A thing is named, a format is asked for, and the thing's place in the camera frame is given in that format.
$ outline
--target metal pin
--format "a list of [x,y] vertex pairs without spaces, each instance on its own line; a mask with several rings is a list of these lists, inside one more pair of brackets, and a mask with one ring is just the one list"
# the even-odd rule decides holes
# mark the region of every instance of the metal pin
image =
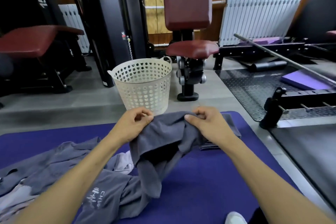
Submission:
[[331,105],[327,104],[326,102],[322,102],[325,106],[331,107]]
[[306,107],[304,104],[300,104],[304,109],[306,109],[306,112],[310,112],[312,109],[309,107]]
[[282,106],[279,105],[279,108],[281,109],[281,111],[283,112],[283,114],[288,114],[289,111],[285,108],[283,108]]

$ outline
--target laundry basket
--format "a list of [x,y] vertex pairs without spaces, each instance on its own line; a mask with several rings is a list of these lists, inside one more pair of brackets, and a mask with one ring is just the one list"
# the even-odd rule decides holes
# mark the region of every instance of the laundry basket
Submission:
[[172,61],[164,58],[131,60],[109,71],[127,110],[144,106],[154,115],[167,110]]

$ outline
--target shoe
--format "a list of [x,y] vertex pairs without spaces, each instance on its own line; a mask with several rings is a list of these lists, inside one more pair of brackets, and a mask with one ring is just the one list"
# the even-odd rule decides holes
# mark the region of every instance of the shoe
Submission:
[[230,212],[226,217],[225,224],[247,224],[247,222],[241,214]]

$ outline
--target radiator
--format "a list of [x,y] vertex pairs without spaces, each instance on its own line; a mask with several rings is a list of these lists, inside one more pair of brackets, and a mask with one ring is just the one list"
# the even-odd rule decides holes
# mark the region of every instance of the radiator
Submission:
[[224,8],[219,45],[235,45],[233,36],[257,39],[284,37],[301,0],[227,0]]
[[84,31],[84,35],[79,35],[78,44],[81,48],[82,53],[89,52],[89,40],[87,39],[86,32],[83,26],[82,19],[78,14],[78,9],[75,4],[69,5],[58,5],[63,14],[65,23],[68,27],[78,28]]

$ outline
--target purple yoga mat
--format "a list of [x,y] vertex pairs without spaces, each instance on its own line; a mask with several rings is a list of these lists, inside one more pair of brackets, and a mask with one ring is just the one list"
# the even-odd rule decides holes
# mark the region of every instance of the purple yoga mat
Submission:
[[[241,140],[270,168],[297,189],[265,145],[237,112],[227,112],[241,133]],[[23,132],[0,136],[0,168],[50,150],[66,141],[76,143],[104,137],[114,124]],[[124,145],[119,152],[126,152]],[[192,150],[162,182],[159,199],[152,200],[135,218],[120,224],[223,224],[231,211],[247,220],[258,207],[256,198],[221,150]]]
[[281,77],[280,81],[289,85],[297,87],[302,90],[326,90],[331,89],[328,84],[311,77],[302,70],[295,71],[290,74],[286,74]]

